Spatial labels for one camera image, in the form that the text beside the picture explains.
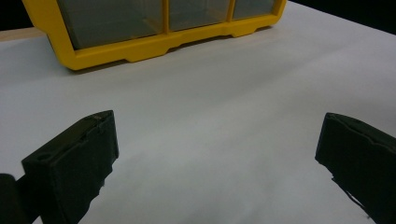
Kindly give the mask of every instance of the white table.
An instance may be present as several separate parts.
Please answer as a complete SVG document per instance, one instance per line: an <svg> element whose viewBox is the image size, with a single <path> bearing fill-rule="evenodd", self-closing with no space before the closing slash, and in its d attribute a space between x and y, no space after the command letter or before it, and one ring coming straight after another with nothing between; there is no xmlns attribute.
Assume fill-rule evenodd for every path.
<svg viewBox="0 0 396 224"><path fill-rule="evenodd" d="M396 136L396 36L288 3L253 35L77 74L46 37L0 43L2 173L108 109L120 158L80 223L374 223L314 157L326 112Z"/></svg>

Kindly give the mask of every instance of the yellow plastic frame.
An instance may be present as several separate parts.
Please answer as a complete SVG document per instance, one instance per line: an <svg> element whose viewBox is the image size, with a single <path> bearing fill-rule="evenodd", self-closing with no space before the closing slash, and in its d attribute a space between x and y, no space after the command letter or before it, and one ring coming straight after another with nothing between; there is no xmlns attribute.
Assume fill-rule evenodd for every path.
<svg viewBox="0 0 396 224"><path fill-rule="evenodd" d="M286 0L275 0L271 14L233 21L235 0L230 0L226 22L172 32L169 29L169 1L163 1L163 33L87 49L74 49L57 0L22 0L33 25L45 32L61 64L78 70L119 60L137 62L164 55L169 49L209 37L254 33L277 23Z"/></svg>

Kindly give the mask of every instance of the wooden surface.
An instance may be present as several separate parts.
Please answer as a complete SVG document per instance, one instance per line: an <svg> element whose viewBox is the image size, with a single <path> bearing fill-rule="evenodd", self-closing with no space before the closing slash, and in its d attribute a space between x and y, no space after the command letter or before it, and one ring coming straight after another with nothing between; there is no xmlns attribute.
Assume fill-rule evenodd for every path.
<svg viewBox="0 0 396 224"><path fill-rule="evenodd" d="M45 35L42 31L32 28L18 29L18 30L8 30L0 32L0 41L8 41L15 39L24 39L30 37L37 37Z"/></svg>

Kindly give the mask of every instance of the yellow storage box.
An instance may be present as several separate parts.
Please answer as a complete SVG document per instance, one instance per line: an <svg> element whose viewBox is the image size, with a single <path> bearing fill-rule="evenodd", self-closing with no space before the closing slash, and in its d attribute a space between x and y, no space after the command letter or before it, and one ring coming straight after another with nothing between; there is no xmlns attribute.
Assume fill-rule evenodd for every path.
<svg viewBox="0 0 396 224"><path fill-rule="evenodd" d="M61 64L136 62L218 35L275 24L286 0L23 0Z"/></svg>

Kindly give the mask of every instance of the white tabletop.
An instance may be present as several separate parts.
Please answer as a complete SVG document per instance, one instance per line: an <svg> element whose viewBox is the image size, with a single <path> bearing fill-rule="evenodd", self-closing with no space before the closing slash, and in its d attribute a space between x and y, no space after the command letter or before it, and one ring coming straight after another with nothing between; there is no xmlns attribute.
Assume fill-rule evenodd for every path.
<svg viewBox="0 0 396 224"><path fill-rule="evenodd" d="M395 35L293 3L253 35L77 74L46 37L2 42L0 171L113 109L120 158L80 223L374 223L314 157L326 112L396 136L395 98Z"/></svg>

